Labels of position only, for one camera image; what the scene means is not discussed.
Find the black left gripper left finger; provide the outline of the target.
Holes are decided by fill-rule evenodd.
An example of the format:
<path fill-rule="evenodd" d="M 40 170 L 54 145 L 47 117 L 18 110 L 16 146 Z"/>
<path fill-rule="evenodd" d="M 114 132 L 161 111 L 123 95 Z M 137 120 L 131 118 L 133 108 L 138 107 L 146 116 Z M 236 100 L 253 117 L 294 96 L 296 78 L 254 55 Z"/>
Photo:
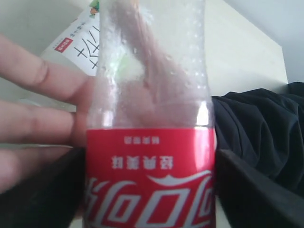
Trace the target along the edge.
<path fill-rule="evenodd" d="M 67 228 L 82 201 L 85 149 L 74 148 L 53 164 L 0 195 L 2 228 Z"/>

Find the black sleeved forearm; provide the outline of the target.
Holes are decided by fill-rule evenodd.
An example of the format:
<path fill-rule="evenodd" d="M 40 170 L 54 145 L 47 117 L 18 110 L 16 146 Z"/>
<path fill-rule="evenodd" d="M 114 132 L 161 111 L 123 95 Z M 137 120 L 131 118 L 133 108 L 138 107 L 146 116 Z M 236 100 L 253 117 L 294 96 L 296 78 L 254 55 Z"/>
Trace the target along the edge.
<path fill-rule="evenodd" d="M 218 148 L 231 150 L 281 186 L 304 190 L 304 85 L 212 98 Z"/>

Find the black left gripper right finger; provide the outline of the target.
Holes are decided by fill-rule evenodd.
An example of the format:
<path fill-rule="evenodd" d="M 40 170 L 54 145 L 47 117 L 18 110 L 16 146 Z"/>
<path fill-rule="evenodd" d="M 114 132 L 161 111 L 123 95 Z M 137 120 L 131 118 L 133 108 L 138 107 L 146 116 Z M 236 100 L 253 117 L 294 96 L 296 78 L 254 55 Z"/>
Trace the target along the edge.
<path fill-rule="evenodd" d="M 233 228 L 302 228 L 304 199 L 232 151 L 216 151 L 216 192 Z"/>

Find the person's open bare hand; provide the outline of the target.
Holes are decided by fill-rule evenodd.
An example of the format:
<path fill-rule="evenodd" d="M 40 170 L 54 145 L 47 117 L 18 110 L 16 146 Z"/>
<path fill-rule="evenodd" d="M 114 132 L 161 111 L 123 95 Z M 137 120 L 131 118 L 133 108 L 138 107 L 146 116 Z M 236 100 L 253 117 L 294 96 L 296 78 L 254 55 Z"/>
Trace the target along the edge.
<path fill-rule="evenodd" d="M 74 73 L 38 58 L 5 38 L 0 39 L 0 72 L 9 80 L 38 93 L 75 104 L 70 113 L 57 109 L 1 102 L 0 140 L 41 143 L 45 149 L 0 153 L 0 189 L 8 190 L 45 164 L 57 159 L 65 145 L 85 143 L 96 77 Z"/>

